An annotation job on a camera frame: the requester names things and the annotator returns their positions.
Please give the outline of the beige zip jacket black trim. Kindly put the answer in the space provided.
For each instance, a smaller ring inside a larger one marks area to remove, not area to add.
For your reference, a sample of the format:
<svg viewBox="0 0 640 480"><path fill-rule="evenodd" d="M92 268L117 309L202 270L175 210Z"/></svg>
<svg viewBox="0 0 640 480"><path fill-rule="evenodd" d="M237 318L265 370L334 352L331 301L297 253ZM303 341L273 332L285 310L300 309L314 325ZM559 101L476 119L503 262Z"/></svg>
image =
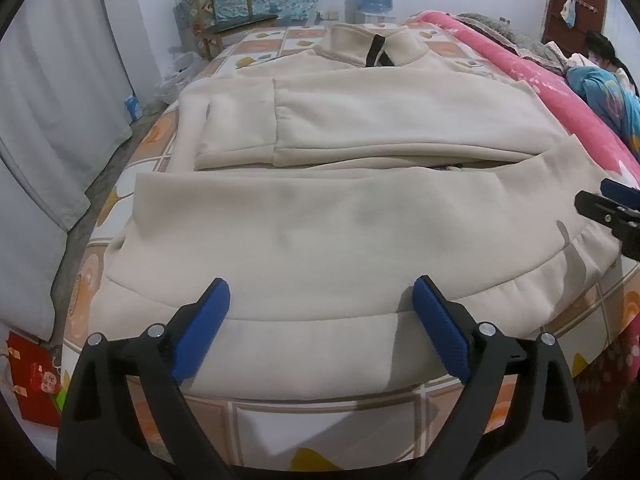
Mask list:
<svg viewBox="0 0 640 480"><path fill-rule="evenodd" d="M222 278L230 307L192 392L353 398L442 371L411 304L428 275L527 336L602 278L618 241L574 198L603 170L525 81L401 27L189 84L163 172L139 174L89 327L168 321Z"/></svg>

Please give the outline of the blue patterned quilt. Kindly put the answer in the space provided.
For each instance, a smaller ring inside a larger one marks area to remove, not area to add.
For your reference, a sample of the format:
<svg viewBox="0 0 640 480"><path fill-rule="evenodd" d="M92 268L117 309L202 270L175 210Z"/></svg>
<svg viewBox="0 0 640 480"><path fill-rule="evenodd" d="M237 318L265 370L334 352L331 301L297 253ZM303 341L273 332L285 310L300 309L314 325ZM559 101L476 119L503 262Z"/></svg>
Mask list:
<svg viewBox="0 0 640 480"><path fill-rule="evenodd" d="M623 88L618 79L597 66L570 67L568 86L639 160L639 98Z"/></svg>

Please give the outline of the pink floral blanket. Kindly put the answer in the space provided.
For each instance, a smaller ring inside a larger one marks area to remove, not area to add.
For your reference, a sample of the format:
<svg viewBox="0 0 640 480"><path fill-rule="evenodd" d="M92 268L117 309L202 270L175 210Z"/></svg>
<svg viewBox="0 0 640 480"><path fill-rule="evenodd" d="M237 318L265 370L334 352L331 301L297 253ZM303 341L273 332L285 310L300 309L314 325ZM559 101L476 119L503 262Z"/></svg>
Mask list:
<svg viewBox="0 0 640 480"><path fill-rule="evenodd" d="M406 21L408 26L435 26L465 44L506 76L527 82L544 105L571 134L578 137L591 158L616 179L636 188L639 163L611 128L573 91L564 78L536 63L520 58L452 16L439 11L422 12Z"/></svg>

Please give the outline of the tiled pattern bed sheet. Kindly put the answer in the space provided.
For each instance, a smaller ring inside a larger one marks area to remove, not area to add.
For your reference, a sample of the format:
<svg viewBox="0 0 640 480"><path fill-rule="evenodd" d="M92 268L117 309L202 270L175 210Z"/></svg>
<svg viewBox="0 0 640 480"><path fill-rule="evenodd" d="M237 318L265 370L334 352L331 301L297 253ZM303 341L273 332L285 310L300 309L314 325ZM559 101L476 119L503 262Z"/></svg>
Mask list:
<svg viewBox="0 0 640 480"><path fill-rule="evenodd" d="M220 454L280 469L425 451L457 399L411 305L429 275L568 368L634 370L639 271L573 202L639 182L564 81L442 13L249 32L160 115L81 258L66 372L92 333L165 322L222 278L184 387Z"/></svg>

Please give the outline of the person with black hair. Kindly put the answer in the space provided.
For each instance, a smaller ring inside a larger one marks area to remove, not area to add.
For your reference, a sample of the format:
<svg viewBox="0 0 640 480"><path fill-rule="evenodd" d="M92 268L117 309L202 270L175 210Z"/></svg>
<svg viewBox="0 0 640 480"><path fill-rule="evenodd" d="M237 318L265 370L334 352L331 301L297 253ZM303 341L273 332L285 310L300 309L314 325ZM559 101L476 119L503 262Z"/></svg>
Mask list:
<svg viewBox="0 0 640 480"><path fill-rule="evenodd" d="M639 90L628 67L617 57L610 40L600 32L590 30L585 36L585 48L591 62L612 73L620 84L635 96Z"/></svg>

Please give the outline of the grey lace-edged blanket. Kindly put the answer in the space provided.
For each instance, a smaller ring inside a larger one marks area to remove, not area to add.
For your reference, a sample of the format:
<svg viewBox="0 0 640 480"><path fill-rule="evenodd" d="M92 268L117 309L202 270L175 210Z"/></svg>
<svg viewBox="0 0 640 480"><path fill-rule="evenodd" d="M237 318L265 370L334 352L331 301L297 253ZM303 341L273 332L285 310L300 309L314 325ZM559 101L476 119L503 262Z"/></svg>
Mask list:
<svg viewBox="0 0 640 480"><path fill-rule="evenodd" d="M454 18L496 44L500 44L519 58L532 61L554 74L564 75L565 65L561 61L562 55L557 55L541 41L524 32L518 32L506 22L477 13L462 13L455 15Z"/></svg>

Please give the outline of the red gift bag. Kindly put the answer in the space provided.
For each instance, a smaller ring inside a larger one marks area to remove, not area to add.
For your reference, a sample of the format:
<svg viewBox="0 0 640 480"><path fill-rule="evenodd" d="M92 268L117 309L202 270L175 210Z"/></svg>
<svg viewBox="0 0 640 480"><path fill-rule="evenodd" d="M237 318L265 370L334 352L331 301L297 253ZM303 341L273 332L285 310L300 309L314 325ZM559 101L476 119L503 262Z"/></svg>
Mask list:
<svg viewBox="0 0 640 480"><path fill-rule="evenodd" d="M12 391L22 419L58 428L61 411L56 398L61 390L58 372L46 348L14 332L6 338Z"/></svg>

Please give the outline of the cloth hanging on door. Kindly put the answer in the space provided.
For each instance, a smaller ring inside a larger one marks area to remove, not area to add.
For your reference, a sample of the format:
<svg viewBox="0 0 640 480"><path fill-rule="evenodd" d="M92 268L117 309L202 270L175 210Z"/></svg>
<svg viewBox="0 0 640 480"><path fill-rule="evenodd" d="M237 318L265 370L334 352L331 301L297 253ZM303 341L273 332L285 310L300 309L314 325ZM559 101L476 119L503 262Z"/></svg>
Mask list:
<svg viewBox="0 0 640 480"><path fill-rule="evenodd" d="M565 0L560 15L568 28L574 28L576 23L576 0Z"/></svg>

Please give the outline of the brown wooden door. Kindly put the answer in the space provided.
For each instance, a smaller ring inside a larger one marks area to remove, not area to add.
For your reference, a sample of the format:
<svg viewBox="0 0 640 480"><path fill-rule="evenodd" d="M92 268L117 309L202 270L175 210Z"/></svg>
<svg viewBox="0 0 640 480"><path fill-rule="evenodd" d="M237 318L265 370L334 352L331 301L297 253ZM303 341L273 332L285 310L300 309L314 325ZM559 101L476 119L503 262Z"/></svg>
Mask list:
<svg viewBox="0 0 640 480"><path fill-rule="evenodd" d="M608 0L548 0L542 41L553 41L566 56L587 54L588 32L602 32Z"/></svg>

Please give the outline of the small blue packet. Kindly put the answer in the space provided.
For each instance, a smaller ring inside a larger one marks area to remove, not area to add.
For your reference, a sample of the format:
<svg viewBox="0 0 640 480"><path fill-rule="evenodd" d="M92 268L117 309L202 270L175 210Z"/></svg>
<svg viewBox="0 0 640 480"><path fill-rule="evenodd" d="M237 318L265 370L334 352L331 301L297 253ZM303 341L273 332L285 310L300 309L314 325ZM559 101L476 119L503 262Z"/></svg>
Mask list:
<svg viewBox="0 0 640 480"><path fill-rule="evenodd" d="M124 104L132 122L137 122L143 117L142 106L134 94L128 96Z"/></svg>

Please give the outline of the grey curtain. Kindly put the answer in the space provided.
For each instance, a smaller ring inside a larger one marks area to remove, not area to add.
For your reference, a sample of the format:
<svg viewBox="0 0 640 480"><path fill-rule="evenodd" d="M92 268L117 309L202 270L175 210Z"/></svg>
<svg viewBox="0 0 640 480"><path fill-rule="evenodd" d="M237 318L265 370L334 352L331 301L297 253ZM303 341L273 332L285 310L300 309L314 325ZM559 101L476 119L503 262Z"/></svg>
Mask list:
<svg viewBox="0 0 640 480"><path fill-rule="evenodd" d="M131 136L101 0L25 0L1 39L1 322L47 340L88 187Z"/></svg>

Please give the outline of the white plastic bag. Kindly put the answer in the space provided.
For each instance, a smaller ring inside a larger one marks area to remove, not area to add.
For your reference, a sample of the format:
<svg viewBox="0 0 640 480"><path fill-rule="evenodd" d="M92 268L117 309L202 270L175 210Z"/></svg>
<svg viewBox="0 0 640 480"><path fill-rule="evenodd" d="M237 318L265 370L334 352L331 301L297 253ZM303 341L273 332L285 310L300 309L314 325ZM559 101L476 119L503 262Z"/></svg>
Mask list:
<svg viewBox="0 0 640 480"><path fill-rule="evenodd" d="M172 62L169 74L154 88L154 98L167 105L172 104L206 66L206 58L196 52L181 53Z"/></svg>

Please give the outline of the wooden chair dark seat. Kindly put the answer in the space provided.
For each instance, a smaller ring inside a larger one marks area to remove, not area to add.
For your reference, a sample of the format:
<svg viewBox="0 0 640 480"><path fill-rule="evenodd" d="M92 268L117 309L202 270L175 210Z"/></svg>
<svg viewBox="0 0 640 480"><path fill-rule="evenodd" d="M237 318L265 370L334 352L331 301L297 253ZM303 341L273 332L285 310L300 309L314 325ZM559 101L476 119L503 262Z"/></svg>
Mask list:
<svg viewBox="0 0 640 480"><path fill-rule="evenodd" d="M186 0L192 18L191 32L201 54L211 61L224 50L224 38L254 27L277 23L277 12L258 12L253 0Z"/></svg>

